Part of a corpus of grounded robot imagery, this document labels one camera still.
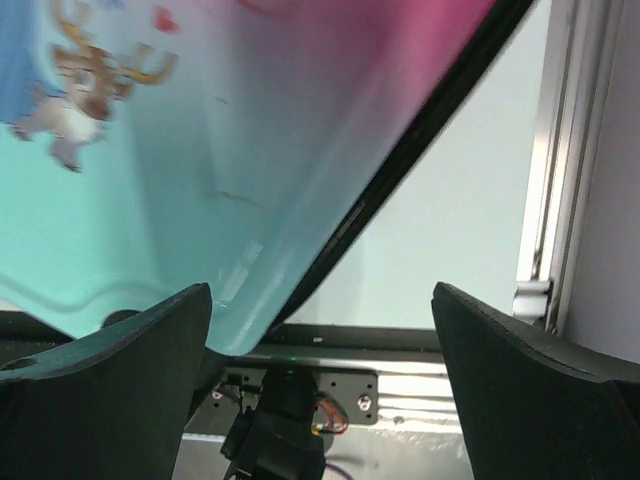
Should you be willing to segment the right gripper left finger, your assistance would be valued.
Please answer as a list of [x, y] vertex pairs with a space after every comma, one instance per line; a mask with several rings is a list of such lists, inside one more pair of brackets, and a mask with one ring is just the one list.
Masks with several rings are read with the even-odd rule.
[[1, 369], [4, 479], [169, 479], [211, 315], [195, 284]]

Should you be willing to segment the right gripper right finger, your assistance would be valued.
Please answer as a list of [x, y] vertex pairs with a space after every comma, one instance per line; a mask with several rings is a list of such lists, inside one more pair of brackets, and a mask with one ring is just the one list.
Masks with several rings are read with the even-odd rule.
[[448, 283], [431, 306], [475, 478], [638, 478], [638, 364]]

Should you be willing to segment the pink and teal kids suitcase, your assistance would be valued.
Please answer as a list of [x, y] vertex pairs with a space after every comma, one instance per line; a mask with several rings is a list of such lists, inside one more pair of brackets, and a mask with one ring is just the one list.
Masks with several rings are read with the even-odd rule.
[[319, 286], [528, 1], [5, 1], [1, 297], [72, 337], [194, 283], [251, 351]]

